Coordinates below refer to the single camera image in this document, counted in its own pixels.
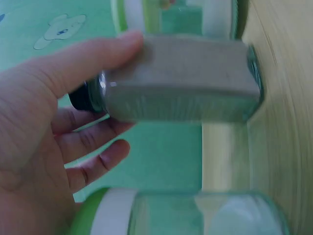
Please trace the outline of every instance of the jar lid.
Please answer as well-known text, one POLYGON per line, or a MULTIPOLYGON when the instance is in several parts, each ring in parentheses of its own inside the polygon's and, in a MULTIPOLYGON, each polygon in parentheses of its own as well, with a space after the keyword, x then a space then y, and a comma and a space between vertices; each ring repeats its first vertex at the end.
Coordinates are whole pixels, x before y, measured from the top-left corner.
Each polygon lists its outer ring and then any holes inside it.
POLYGON ((102 188, 81 206, 70 235, 127 235, 136 190, 102 188))
POLYGON ((77 110, 95 112, 89 99, 88 84, 84 82, 81 87, 68 94, 70 102, 77 110))

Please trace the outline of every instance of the cartoon bear print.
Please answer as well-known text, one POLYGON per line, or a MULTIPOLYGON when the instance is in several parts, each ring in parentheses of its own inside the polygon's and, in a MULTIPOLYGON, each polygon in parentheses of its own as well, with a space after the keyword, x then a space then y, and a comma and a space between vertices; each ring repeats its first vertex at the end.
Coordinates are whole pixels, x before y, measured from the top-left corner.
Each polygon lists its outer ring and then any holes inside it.
POLYGON ((68 18, 67 14, 60 15, 49 22, 50 27, 45 34, 38 39, 34 49, 41 50, 54 40, 65 40, 72 37, 86 21, 85 15, 68 18))

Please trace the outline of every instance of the green surface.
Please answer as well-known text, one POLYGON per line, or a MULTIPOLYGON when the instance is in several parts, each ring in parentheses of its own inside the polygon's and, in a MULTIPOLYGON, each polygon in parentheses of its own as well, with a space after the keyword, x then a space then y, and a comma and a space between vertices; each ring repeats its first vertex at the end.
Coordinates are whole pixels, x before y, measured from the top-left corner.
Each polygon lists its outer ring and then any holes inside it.
MULTIPOLYGON (((106 0, 0 0, 0 70, 32 56, 52 53, 73 42, 95 36, 113 36, 110 1, 106 0), (81 29, 71 38, 54 40, 35 50, 35 42, 57 16, 86 15, 81 29)), ((69 105, 65 96, 60 106, 69 105)), ((105 177, 75 194, 85 200, 90 192, 105 186, 143 189, 201 188, 201 127, 189 124, 140 123, 122 136, 131 143, 131 153, 105 177)), ((100 150, 86 156, 94 156, 100 150)))

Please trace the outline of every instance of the finger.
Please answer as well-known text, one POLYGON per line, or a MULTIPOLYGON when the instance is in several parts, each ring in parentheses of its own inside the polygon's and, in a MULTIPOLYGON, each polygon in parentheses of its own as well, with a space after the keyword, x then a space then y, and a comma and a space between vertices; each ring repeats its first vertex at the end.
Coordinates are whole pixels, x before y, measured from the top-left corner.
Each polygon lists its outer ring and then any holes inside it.
POLYGON ((84 202, 76 202, 75 203, 76 212, 78 212, 80 210, 80 208, 82 207, 83 204, 84 204, 84 202))
POLYGON ((130 60, 142 47, 140 32, 119 38, 97 38, 68 47, 53 55, 26 62, 37 78, 61 98, 95 77, 101 70, 115 69, 130 60))
POLYGON ((103 117, 105 113, 95 114, 91 112, 79 111, 73 107, 60 108, 51 122, 52 133, 60 135, 69 133, 90 122, 103 117))
POLYGON ((67 177, 73 193, 100 178, 129 154, 130 146, 124 140, 117 140, 104 152, 88 159, 79 166, 68 168, 67 177))
POLYGON ((133 126, 108 118, 79 132, 56 136, 64 163, 72 162, 100 148, 133 126))

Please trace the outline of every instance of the white lid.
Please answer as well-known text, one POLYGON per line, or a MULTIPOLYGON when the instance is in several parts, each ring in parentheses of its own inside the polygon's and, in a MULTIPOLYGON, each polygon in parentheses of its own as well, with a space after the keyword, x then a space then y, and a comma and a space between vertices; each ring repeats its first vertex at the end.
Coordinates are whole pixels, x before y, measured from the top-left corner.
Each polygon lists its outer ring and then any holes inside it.
POLYGON ((127 235, 137 191, 111 188, 103 196, 90 235, 127 235))

